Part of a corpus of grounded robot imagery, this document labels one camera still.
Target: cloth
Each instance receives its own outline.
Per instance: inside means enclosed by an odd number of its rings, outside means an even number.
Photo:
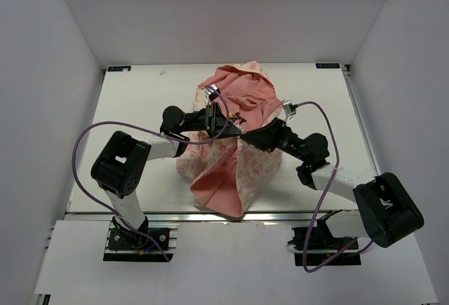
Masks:
[[[281,111],[273,84],[256,62],[225,65],[196,89],[194,110],[206,106],[205,86],[216,84],[229,107],[229,118],[243,132],[267,125]],[[220,100],[220,108],[225,108]],[[207,140],[205,132],[186,134],[192,141]],[[192,180],[192,193],[199,205],[239,217],[257,192],[281,167],[282,152],[260,151],[239,137],[215,140],[206,145],[188,145],[176,169]]]

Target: gray wall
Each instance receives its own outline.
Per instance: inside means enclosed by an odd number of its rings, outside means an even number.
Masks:
[[[0,298],[28,304],[102,74],[63,0],[0,0]]]
[[[382,170],[424,214],[417,232],[440,304],[449,304],[449,0],[387,0],[353,65]]]
[[[100,65],[351,62],[385,0],[65,0]]]

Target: fabric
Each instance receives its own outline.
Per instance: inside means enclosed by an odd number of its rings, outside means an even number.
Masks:
[[[281,110],[273,84],[256,62],[225,65],[196,89],[194,110],[206,106],[205,86],[216,84],[226,99],[229,118],[243,132],[267,125]],[[219,100],[220,108],[225,108]],[[186,134],[192,141],[207,140],[204,132]],[[239,217],[257,192],[281,167],[282,152],[260,151],[238,137],[206,145],[188,145],[176,169],[192,180],[192,193],[201,206]]]

